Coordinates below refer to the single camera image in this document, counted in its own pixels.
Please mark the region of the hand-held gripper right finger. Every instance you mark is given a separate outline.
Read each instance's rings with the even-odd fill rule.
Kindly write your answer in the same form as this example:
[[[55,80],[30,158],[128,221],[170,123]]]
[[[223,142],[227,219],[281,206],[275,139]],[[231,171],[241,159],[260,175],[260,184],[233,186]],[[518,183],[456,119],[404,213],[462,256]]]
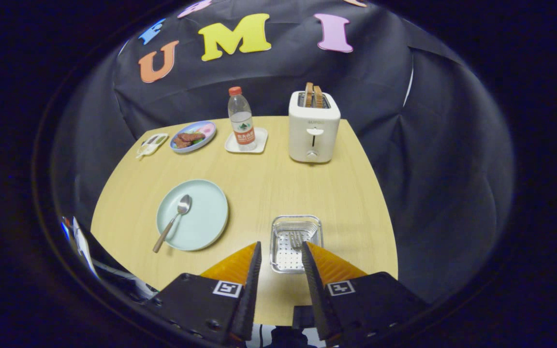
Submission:
[[[389,273],[369,275],[314,243],[302,244],[301,259],[315,325],[328,345],[378,345],[429,307]]]

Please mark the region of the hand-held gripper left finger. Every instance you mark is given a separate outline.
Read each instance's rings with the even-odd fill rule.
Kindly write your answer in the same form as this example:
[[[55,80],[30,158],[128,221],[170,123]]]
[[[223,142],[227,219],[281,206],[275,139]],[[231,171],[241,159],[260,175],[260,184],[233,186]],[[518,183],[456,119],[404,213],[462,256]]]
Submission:
[[[252,337],[261,243],[252,243],[201,275],[182,273],[143,309],[195,347],[238,347]]]

